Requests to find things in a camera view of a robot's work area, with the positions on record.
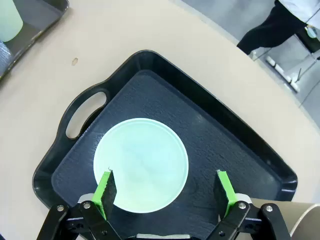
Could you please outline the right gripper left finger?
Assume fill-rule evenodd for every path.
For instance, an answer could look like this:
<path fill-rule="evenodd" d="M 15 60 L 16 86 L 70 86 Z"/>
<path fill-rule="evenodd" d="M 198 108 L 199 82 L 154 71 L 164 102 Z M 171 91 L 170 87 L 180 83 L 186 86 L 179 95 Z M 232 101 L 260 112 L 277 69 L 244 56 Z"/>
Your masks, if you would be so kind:
<path fill-rule="evenodd" d="M 95 192 L 82 195 L 75 206 L 53 205 L 37 239 L 75 240 L 79 235 L 84 235 L 94 240 L 119 240 L 120 236 L 107 220 L 116 194 L 113 171 L 106 171 Z"/>

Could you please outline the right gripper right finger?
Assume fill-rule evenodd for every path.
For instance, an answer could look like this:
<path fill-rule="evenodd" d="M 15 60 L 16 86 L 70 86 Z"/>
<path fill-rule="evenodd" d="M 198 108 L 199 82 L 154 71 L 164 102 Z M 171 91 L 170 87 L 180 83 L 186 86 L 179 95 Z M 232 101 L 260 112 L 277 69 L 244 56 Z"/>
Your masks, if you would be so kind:
<path fill-rule="evenodd" d="M 278 205 L 254 206 L 249 196 L 235 193 L 226 171 L 216 171 L 213 195 L 220 221 L 208 240 L 235 240 L 240 233 L 250 234 L 253 240 L 292 238 Z"/>

